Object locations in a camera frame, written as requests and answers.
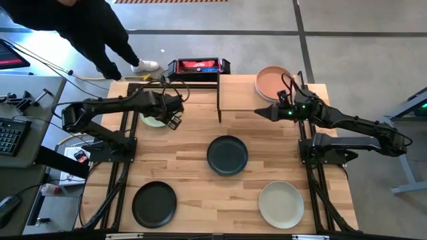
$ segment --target butcher block tabletop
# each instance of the butcher block tabletop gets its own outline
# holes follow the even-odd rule
[[[192,89],[184,103],[182,123],[177,130],[153,128],[138,120],[135,161],[130,166],[120,231],[162,233],[315,233],[312,204],[308,190],[306,168],[298,153],[300,133],[292,121],[271,122],[247,109],[247,101],[259,97],[254,93],[254,75],[228,75],[221,78],[220,105],[227,111],[218,122],[216,89]],[[108,97],[125,96],[129,83],[111,84]],[[329,104],[323,84],[309,84],[309,89]],[[252,92],[252,96],[242,91]],[[179,91],[186,95],[185,89]],[[237,102],[243,101],[240,107]],[[260,101],[257,106],[269,103]],[[132,114],[129,114],[128,128]],[[103,116],[101,124],[119,130],[123,113]],[[319,129],[336,136],[330,129]],[[249,151],[245,169],[233,177],[221,177],[209,168],[206,151],[209,144],[222,135],[241,139]],[[357,229],[356,216],[348,181],[343,170],[325,165],[326,182],[331,202],[350,226]],[[107,192],[111,163],[101,163],[90,175],[83,194],[81,216],[86,223],[97,211]],[[151,181],[163,181],[177,195],[177,210],[173,219],[158,229],[146,229],[133,218],[131,204],[137,190]],[[292,184],[304,200],[302,220],[291,229],[276,229],[261,216],[258,198],[261,190],[272,181]],[[111,205],[109,225],[115,212]],[[322,223],[326,226],[324,208],[320,204]]]

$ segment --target keyboard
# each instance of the keyboard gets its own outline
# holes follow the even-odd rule
[[[16,156],[30,126],[30,121],[0,117],[0,155]]]

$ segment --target shoe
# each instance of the shoe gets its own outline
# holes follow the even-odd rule
[[[156,63],[155,61],[144,61],[139,60],[138,67],[134,67],[131,65],[131,69],[134,73],[140,73],[142,71],[155,71],[160,68],[159,63]]]

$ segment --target black pants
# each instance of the black pants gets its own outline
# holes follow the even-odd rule
[[[105,54],[105,44],[130,65],[138,66],[139,59],[127,43],[129,35],[108,3],[104,0],[78,1],[73,10],[75,21],[58,33],[94,63],[106,79],[119,80],[121,74]]]

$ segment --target gray floor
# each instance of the gray floor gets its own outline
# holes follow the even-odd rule
[[[427,31],[424,0],[299,0],[306,31]],[[114,5],[127,29],[160,30],[297,30],[290,0],[229,0],[226,3],[176,3]],[[14,25],[0,15],[0,27]],[[54,33],[7,33],[7,36],[46,59],[88,77],[100,77],[92,63]],[[182,57],[224,57],[232,73],[256,74],[268,65],[305,72],[298,36],[252,35],[130,35],[129,42],[144,59],[162,67]],[[424,37],[308,37],[308,51],[316,83],[326,83],[333,106],[344,113],[368,119],[397,108],[407,97],[426,86],[427,38]],[[124,75],[129,65],[109,49],[107,54]],[[54,75],[39,63],[30,69]],[[93,94],[106,91],[71,79]],[[108,80],[97,81],[103,87]],[[61,101],[86,97],[67,84]],[[427,128],[422,123],[399,124],[413,137],[408,160],[417,180],[427,180],[427,158],[422,148]],[[341,136],[354,135],[339,131]],[[44,145],[53,148],[67,136],[49,128]],[[405,184],[398,159],[361,152],[348,166],[350,189],[360,229],[373,234],[426,238],[427,191],[393,196],[390,187]],[[53,222],[28,227],[25,233],[69,230],[75,219],[75,197],[47,199],[41,217]]]

